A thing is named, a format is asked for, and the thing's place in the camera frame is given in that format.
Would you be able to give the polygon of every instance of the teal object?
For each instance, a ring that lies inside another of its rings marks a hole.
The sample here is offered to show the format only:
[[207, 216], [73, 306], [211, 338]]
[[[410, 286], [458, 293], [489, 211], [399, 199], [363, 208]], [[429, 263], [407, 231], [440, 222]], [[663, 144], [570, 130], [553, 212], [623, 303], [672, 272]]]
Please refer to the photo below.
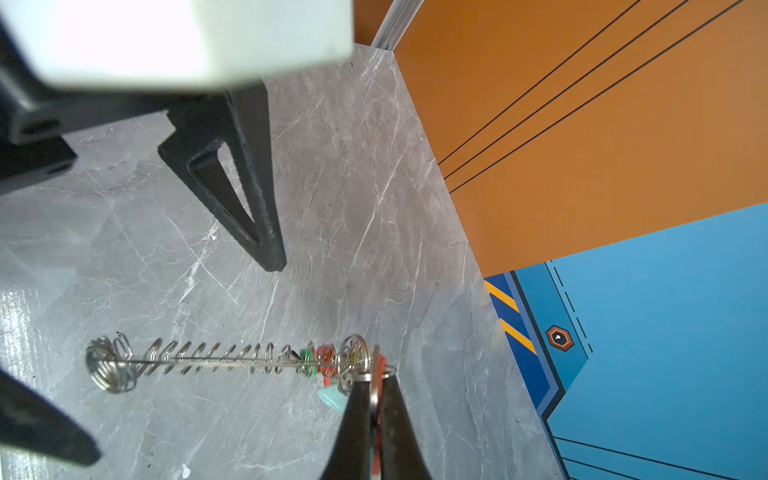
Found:
[[317, 396], [330, 408], [337, 412], [343, 412], [346, 409], [346, 396], [339, 391], [339, 386], [334, 384], [331, 386], [324, 386], [317, 391]]

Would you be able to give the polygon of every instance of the blue wall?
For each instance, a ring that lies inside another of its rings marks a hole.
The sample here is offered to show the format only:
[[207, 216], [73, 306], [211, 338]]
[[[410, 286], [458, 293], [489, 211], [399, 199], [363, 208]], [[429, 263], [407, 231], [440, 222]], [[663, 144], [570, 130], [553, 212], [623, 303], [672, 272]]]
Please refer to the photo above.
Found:
[[[768, 478], [768, 204], [549, 267], [594, 349], [549, 418], [554, 437]], [[573, 442], [558, 447], [564, 458], [643, 480], [712, 478]], [[566, 466], [581, 480], [619, 478]]]

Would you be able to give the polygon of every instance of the metal spring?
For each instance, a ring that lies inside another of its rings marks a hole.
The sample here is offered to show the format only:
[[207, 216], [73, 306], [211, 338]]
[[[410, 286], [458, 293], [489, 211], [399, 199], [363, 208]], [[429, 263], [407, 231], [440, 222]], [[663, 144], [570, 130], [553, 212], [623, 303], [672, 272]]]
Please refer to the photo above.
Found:
[[333, 345], [323, 345], [315, 349], [310, 342], [300, 353], [285, 345], [277, 359], [274, 359], [275, 347], [267, 343], [261, 354], [261, 344], [257, 343], [252, 348], [246, 345], [241, 351], [232, 356], [237, 350], [237, 345], [232, 345], [220, 357], [214, 357], [214, 353], [221, 346], [216, 342], [208, 351], [203, 353], [206, 343], [201, 343], [187, 356], [192, 342], [186, 342], [174, 355], [174, 350], [179, 342], [172, 341], [161, 351], [162, 339], [155, 340], [147, 349], [147, 352], [139, 357], [135, 356], [128, 338], [123, 333], [118, 333], [114, 340], [110, 341], [106, 336], [92, 340], [85, 350], [85, 365], [93, 381], [101, 389], [110, 393], [125, 393], [136, 388], [138, 377], [144, 374], [151, 375], [155, 370], [164, 366], [163, 374], [168, 374], [174, 367], [180, 367], [180, 374], [186, 375], [195, 366], [195, 373], [203, 367], [213, 367], [215, 372], [219, 367], [227, 367], [230, 371], [236, 367], [249, 367], [253, 374], [257, 369], [265, 373], [280, 373], [285, 368], [295, 368], [297, 373], [306, 376], [315, 376], [318, 372], [326, 378], [336, 378], [339, 390], [349, 394], [355, 375], [368, 372], [371, 366], [371, 355], [368, 344], [360, 335], [348, 336], [342, 342], [338, 351]]

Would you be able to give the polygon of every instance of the marble tabletop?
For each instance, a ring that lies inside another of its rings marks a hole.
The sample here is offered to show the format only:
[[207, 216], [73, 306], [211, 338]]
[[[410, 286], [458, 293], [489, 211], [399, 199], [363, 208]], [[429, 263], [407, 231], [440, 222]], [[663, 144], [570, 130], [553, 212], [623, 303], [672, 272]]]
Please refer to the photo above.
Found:
[[281, 273], [157, 156], [162, 114], [68, 135], [71, 173], [0, 197], [0, 364], [104, 454], [83, 468], [2, 449], [2, 477], [319, 476], [341, 415], [318, 379], [172, 372], [111, 395], [84, 349], [120, 331], [139, 352], [360, 333], [398, 366], [434, 478], [560, 478], [392, 53], [359, 46], [267, 88]]

